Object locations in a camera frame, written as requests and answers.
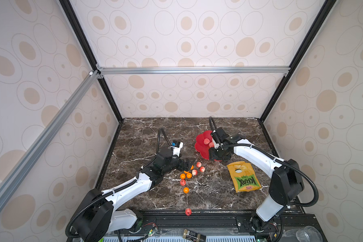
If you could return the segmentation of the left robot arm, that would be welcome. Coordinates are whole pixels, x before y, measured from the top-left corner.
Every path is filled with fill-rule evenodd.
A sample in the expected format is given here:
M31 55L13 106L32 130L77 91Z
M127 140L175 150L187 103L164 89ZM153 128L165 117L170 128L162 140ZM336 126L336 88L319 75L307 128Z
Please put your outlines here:
M141 213L134 208L122 210L120 207L160 184L166 174L174 170L189 171L192 167L189 159L180 157L182 142L170 142L169 139L166 142L167 146L163 148L156 145L152 160L142 166L132 179L111 189L89 191L68 222L66 236L98 242L110 232L138 229L142 224Z

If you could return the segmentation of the pink peach bottom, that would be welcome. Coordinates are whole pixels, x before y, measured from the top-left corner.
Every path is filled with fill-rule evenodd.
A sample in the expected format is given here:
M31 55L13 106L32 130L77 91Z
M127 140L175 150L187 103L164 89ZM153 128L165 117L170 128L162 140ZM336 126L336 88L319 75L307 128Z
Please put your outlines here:
M187 209L185 210L185 215L186 215L186 216L191 216L191 214L192 214L192 210L191 210L190 208L187 208Z

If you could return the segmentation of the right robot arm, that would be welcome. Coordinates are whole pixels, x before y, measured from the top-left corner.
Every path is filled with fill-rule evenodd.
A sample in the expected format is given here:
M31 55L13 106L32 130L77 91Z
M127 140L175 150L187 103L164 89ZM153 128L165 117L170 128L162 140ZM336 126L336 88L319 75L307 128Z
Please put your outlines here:
M211 136L214 147L209 148L209 158L217 161L229 161L232 155L240 156L250 161L270 177L269 194L263 203L256 209L251 222L256 225L265 225L271 218L281 214L287 206L311 207L319 200L319 191L316 184L299 169L298 163L278 158L252 144L241 135L231 136L216 126L213 117L209 118ZM292 200L304 190L303 180L311 186L314 196L307 203L293 202Z

